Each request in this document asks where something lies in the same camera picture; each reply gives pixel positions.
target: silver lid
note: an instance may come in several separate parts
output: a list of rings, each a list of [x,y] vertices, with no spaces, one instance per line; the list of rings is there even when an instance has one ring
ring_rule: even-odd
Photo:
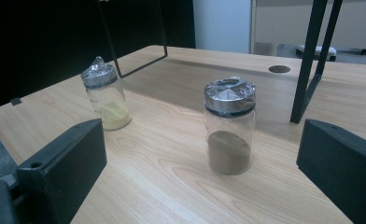
[[[256,86],[240,77],[215,80],[204,88],[206,109],[222,117],[242,116],[255,108]]]
[[[81,73],[84,86],[88,89],[105,87],[117,80],[116,69],[100,56],[96,57],[91,66]]]

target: light blue panel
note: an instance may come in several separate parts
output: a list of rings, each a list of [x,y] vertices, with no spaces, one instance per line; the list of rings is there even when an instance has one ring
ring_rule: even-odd
[[[249,53],[251,0],[193,0],[197,49]]]

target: salt shaker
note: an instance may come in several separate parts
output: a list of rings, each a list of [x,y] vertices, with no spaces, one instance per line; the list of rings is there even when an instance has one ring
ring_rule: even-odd
[[[240,77],[215,80],[204,88],[209,166],[237,175],[251,164],[256,86]]]
[[[102,57],[96,57],[92,65],[82,72],[81,78],[105,130],[118,130],[131,121],[115,67],[105,63]]]

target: light wood tabletop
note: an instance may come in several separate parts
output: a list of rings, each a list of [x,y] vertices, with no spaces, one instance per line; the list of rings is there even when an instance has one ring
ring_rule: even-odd
[[[350,223],[298,169],[305,119],[366,139],[366,65],[326,63],[301,123],[289,122],[301,60],[168,48],[122,80],[131,123],[105,131],[107,166],[73,223]],[[132,70],[157,46],[119,60]],[[276,74],[273,65],[291,70]],[[251,167],[223,175],[207,163],[204,86],[222,77],[257,85]],[[79,75],[0,106],[0,140],[17,163],[95,114]]]

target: black partition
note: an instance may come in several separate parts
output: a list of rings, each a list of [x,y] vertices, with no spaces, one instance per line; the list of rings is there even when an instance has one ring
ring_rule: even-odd
[[[109,62],[113,50],[120,57],[160,44],[151,25],[154,2],[0,1],[0,105],[81,73],[96,56]],[[195,48],[192,1],[160,3],[167,45]]]

